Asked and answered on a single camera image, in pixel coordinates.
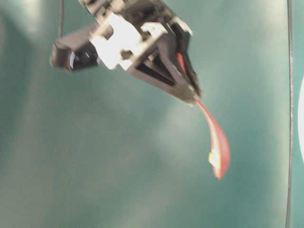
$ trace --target black cable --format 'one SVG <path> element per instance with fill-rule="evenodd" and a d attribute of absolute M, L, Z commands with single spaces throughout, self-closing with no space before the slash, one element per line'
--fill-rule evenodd
<path fill-rule="evenodd" d="M 59 25 L 58 25 L 59 38 L 62 38 L 64 16 L 65 16 L 64 0 L 61 0 L 61 2 L 60 2 L 60 21 L 59 21 Z"/>

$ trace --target white plastic part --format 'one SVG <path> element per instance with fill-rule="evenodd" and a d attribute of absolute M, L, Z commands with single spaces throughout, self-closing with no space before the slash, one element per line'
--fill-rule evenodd
<path fill-rule="evenodd" d="M 70 56 L 70 67 L 73 69 L 74 68 L 74 60 L 75 60 L 75 53 L 72 51 L 71 56 Z"/>
<path fill-rule="evenodd" d="M 174 24 L 174 23 L 178 23 L 181 28 L 185 31 L 185 32 L 189 32 L 190 35 L 193 36 L 193 32 L 192 30 L 189 28 L 189 26 L 184 22 L 182 21 L 179 17 L 174 17 L 171 21 L 170 21 L 170 24 Z"/>
<path fill-rule="evenodd" d="M 109 26 L 113 28 L 114 33 L 107 40 L 103 33 Z M 122 16 L 111 13 L 100 28 L 92 34 L 91 43 L 95 46 L 100 59 L 109 69 L 112 70 L 117 65 L 121 65 L 124 70 L 127 70 L 151 45 L 167 33 L 165 27 L 156 22 L 147 22 L 141 29 L 151 34 L 145 41 L 131 23 Z M 131 51 L 133 55 L 129 59 L 123 60 L 122 51 Z"/>

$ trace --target red flexible strip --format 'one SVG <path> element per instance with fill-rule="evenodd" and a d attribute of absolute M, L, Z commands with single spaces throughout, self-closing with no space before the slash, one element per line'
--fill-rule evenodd
<path fill-rule="evenodd" d="M 185 62 L 180 53 L 177 53 L 177 60 L 186 73 Z M 230 148 L 223 130 L 219 127 L 218 123 L 208 112 L 206 107 L 200 100 L 196 103 L 202 109 L 206 120 L 209 125 L 211 135 L 211 153 L 209 154 L 209 162 L 213 165 L 213 173 L 220 180 L 230 164 Z"/>

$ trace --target teal wall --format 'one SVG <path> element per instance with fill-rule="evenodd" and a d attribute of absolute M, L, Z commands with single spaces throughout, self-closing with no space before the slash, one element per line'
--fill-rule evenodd
<path fill-rule="evenodd" d="M 304 2 L 293 0 L 293 56 L 294 56 L 294 150 L 291 188 L 292 227 L 304 226 L 304 163 L 298 138 L 298 106 L 301 83 L 304 76 Z"/>
<path fill-rule="evenodd" d="M 230 142 L 224 179 L 198 108 L 121 69 L 52 69 L 59 1 L 0 0 L 0 227 L 285 227 L 286 1 L 166 2 L 194 31 L 203 102 Z M 66 1 L 66 32 L 91 21 Z"/>

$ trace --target green backdrop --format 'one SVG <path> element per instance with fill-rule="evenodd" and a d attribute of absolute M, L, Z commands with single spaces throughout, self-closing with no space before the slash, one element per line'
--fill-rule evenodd
<path fill-rule="evenodd" d="M 304 2 L 293 0 L 293 60 L 294 60 L 294 142 L 291 188 L 291 224 L 294 228 L 304 226 L 304 163 L 298 138 L 298 106 L 301 83 L 304 76 Z"/>
<path fill-rule="evenodd" d="M 0 0 L 0 227 L 285 227 L 286 0 L 166 2 L 194 31 L 203 102 L 231 147 L 224 179 L 198 108 L 121 69 L 52 69 L 59 1 Z M 65 32 L 92 21 L 66 1 Z"/>

